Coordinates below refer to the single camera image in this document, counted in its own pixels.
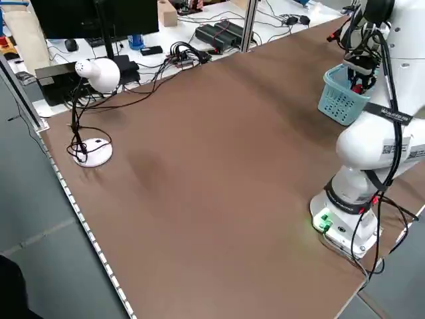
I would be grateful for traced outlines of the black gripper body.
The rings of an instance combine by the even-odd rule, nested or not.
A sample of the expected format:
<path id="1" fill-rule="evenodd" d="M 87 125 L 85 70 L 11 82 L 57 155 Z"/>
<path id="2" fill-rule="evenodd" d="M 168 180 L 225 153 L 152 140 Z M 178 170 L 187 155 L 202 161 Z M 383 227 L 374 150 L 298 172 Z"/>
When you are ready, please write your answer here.
<path id="1" fill-rule="evenodd" d="M 349 80 L 353 80 L 354 78 L 370 78 L 375 75 L 375 72 L 375 67 L 363 68 L 355 64 L 347 65 L 347 76 Z"/>

